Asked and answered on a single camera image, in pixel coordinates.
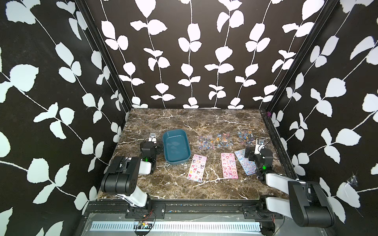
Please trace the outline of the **blue holographic sticker sheet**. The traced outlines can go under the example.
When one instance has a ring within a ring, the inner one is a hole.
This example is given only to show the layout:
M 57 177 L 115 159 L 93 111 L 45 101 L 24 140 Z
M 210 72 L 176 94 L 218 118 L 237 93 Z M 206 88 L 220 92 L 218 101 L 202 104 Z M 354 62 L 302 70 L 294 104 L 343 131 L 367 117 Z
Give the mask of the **blue holographic sticker sheet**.
M 245 157 L 245 153 L 246 149 L 241 149 L 234 152 L 246 175 L 250 176 L 256 173 L 256 165 L 253 161 L 249 161 L 248 158 Z

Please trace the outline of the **teal plastic storage box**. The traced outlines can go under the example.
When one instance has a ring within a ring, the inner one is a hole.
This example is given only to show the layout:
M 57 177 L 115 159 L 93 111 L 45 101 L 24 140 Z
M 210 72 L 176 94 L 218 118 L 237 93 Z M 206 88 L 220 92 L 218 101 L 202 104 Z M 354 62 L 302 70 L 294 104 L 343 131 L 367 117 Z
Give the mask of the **teal plastic storage box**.
M 179 165 L 187 162 L 191 157 L 191 149 L 187 133 L 182 129 L 170 130 L 164 133 L 164 158 L 170 165 Z

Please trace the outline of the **pink sticker sheet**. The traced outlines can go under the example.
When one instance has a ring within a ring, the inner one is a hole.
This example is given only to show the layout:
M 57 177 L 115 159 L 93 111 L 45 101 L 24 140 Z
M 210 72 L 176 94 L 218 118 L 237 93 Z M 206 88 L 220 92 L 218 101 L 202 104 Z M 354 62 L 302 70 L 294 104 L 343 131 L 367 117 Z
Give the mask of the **pink sticker sheet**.
M 221 166 L 224 179 L 238 179 L 235 155 L 221 153 Z

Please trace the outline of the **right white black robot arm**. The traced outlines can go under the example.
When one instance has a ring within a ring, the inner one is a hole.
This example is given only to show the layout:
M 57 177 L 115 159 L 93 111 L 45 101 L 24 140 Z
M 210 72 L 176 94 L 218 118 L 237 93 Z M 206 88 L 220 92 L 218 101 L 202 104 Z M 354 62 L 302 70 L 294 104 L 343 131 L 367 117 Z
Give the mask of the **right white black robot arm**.
M 263 184 L 288 195 L 288 199 L 265 197 L 266 209 L 291 218 L 300 227 L 329 228 L 335 213 L 325 191 L 315 182 L 294 180 L 273 172 L 273 152 L 247 147 L 243 159 L 255 163 L 255 174 Z

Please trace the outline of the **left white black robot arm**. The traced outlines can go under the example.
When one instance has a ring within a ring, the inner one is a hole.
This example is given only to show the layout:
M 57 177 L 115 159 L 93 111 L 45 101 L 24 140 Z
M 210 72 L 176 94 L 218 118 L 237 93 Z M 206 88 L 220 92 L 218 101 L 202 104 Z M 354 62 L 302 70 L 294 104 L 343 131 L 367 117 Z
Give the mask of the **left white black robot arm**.
M 143 141 L 140 144 L 139 156 L 115 156 L 101 181 L 101 191 L 120 197 L 131 207 L 150 210 L 151 198 L 137 186 L 137 180 L 139 175 L 154 173 L 157 155 L 162 151 L 162 142 Z

